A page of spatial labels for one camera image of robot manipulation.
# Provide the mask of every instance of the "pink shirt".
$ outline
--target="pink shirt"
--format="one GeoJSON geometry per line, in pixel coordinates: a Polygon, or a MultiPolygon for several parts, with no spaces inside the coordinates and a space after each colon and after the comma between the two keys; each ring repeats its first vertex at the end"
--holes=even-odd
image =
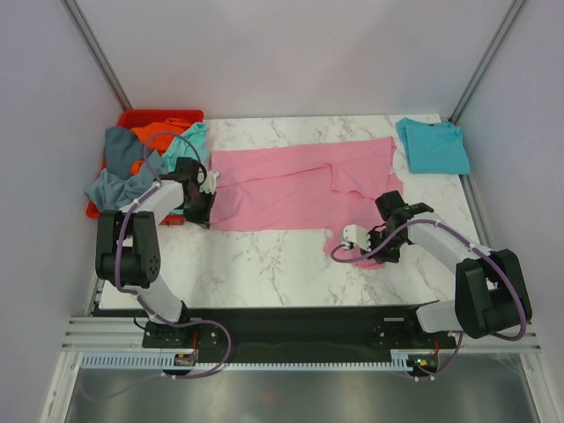
{"type": "Polygon", "coordinates": [[[323,248],[329,253],[340,243],[344,226],[372,228],[382,223],[376,198],[402,189],[390,172],[395,149],[392,137],[386,137],[214,152],[211,168],[220,172],[220,178],[211,228],[238,232],[330,229],[334,236],[323,248]]]}

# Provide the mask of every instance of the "orange cloth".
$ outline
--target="orange cloth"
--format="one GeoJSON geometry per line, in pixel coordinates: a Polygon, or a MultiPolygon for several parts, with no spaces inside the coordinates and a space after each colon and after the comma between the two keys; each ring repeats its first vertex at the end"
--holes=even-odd
{"type": "Polygon", "coordinates": [[[144,160],[136,161],[135,163],[133,163],[133,166],[131,167],[131,176],[139,173],[139,169],[141,168],[141,166],[143,166],[143,163],[145,163],[144,160]]]}
{"type": "MultiPolygon", "coordinates": [[[[164,122],[153,122],[149,123],[147,126],[132,128],[131,130],[135,135],[137,135],[137,138],[139,138],[143,144],[146,144],[152,134],[165,130],[174,132],[175,134],[182,134],[185,130],[192,126],[192,123],[193,122],[188,122],[184,119],[171,117],[166,119],[164,122]]],[[[172,135],[160,135],[152,139],[148,146],[151,150],[157,150],[157,152],[159,152],[162,156],[168,150],[170,143],[173,142],[173,138],[174,136],[172,135]]]]}

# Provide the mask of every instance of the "white wall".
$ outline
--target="white wall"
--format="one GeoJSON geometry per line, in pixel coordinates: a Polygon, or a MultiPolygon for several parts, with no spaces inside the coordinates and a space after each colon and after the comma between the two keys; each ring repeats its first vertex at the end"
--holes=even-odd
{"type": "Polygon", "coordinates": [[[511,0],[78,0],[135,108],[450,115],[511,0]]]}
{"type": "Polygon", "coordinates": [[[93,275],[83,192],[120,110],[58,0],[0,13],[0,420],[39,418],[93,275]]]}
{"type": "Polygon", "coordinates": [[[523,266],[564,397],[564,2],[529,2],[462,117],[496,247],[523,266]]]}

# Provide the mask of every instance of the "light teal cloth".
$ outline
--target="light teal cloth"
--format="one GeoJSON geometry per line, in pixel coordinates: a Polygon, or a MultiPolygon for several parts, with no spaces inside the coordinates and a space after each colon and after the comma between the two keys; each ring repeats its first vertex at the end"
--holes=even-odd
{"type": "MultiPolygon", "coordinates": [[[[208,130],[210,130],[210,127],[206,123],[196,122],[182,134],[183,137],[186,137],[194,145],[202,162],[205,162],[210,157],[209,152],[205,148],[205,136],[208,135],[208,130]]],[[[182,138],[174,137],[168,150],[162,155],[162,159],[169,172],[174,172],[176,160],[179,157],[197,158],[194,151],[182,138]]]]}
{"type": "Polygon", "coordinates": [[[404,118],[396,123],[413,174],[469,174],[462,129],[451,122],[424,123],[404,118]]]}

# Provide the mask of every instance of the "white marble table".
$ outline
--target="white marble table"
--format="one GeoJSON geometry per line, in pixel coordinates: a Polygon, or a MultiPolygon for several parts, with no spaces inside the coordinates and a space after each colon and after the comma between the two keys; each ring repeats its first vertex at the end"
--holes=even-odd
{"type": "MultiPolygon", "coordinates": [[[[336,143],[394,137],[394,171],[408,204],[425,202],[463,235],[476,229],[456,175],[410,174],[395,123],[404,116],[292,117],[210,120],[212,151],[336,143]]],[[[438,122],[438,115],[408,116],[438,122]]],[[[324,230],[223,233],[159,226],[161,274],[189,308],[410,304],[448,300],[454,277],[418,246],[402,247],[398,264],[366,271],[323,253],[324,230]]],[[[100,308],[139,308],[108,282],[100,308]]]]}

